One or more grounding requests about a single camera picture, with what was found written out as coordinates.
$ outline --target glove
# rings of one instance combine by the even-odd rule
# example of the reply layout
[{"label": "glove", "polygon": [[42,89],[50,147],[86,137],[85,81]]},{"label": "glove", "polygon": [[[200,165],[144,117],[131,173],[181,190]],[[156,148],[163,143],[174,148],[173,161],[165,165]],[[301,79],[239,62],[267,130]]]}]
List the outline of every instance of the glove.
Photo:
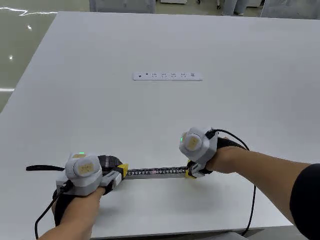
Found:
[{"label": "glove", "polygon": [[[98,156],[101,168],[102,168],[102,179],[99,184],[99,187],[105,188],[103,195],[110,193],[127,175],[128,164],[123,164],[115,156]],[[54,199],[57,196],[57,190],[54,191],[52,198]],[[55,226],[58,226],[61,222],[61,219],[67,209],[68,205],[75,198],[81,198],[83,196],[62,194],[56,201],[55,210],[54,210],[54,222]]]},{"label": "glove", "polygon": [[[217,143],[216,143],[216,149],[220,149],[220,148],[224,148],[224,147],[238,147],[238,148],[242,148],[242,149],[245,149],[243,146],[241,146],[240,144],[230,140],[230,139],[227,139],[227,138],[221,138],[221,137],[218,137],[217,138]],[[194,161],[191,161],[189,160],[187,165],[186,165],[186,173],[185,173],[185,177],[187,178],[193,178],[193,179],[196,179],[196,178],[199,178],[199,177],[203,177],[205,174],[211,174],[213,171],[209,171],[207,170],[206,168],[203,168],[201,170],[199,170],[199,175],[195,176],[192,174],[192,168],[196,165],[197,163],[194,162]]]}]

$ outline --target black sleeve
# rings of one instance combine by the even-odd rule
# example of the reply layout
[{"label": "black sleeve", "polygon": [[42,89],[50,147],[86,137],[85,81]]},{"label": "black sleeve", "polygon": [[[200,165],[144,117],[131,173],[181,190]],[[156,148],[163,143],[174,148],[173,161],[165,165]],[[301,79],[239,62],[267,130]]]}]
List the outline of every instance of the black sleeve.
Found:
[{"label": "black sleeve", "polygon": [[320,164],[306,167],[295,180],[290,211],[296,227],[305,237],[320,239]]}]

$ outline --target velcro strap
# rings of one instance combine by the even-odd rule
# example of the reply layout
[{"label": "velcro strap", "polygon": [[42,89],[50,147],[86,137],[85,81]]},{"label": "velcro strap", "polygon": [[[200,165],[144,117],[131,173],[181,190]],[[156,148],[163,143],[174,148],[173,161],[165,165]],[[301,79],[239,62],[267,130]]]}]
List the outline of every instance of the velcro strap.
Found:
[{"label": "velcro strap", "polygon": [[220,149],[224,147],[238,147],[238,148],[245,149],[243,146],[241,146],[240,144],[234,141],[231,141],[230,139],[218,137],[216,149]]}]

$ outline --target forearm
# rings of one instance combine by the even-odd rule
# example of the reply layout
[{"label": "forearm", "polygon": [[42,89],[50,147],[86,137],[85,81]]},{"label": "forearm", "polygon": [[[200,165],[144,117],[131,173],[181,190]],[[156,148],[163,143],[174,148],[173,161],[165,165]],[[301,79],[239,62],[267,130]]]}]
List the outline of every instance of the forearm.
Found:
[{"label": "forearm", "polygon": [[238,151],[233,164],[237,173],[255,184],[294,224],[290,212],[292,188],[298,175],[310,164],[245,150]]},{"label": "forearm", "polygon": [[66,208],[59,226],[46,232],[40,240],[88,240],[98,215],[104,188],[98,188],[87,197],[76,197]]}]

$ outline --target black strap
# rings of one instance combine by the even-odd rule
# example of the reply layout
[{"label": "black strap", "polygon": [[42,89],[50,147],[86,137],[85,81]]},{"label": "black strap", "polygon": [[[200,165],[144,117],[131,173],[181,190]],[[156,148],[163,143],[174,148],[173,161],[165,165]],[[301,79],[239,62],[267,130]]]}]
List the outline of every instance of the black strap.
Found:
[{"label": "black strap", "polygon": [[25,168],[26,171],[60,171],[65,170],[63,167],[52,165],[31,165]]},{"label": "black strap", "polygon": [[245,149],[243,146],[241,146],[240,144],[234,141],[231,141],[230,139],[218,137],[216,149],[220,149],[224,147],[238,147],[238,148]]}]

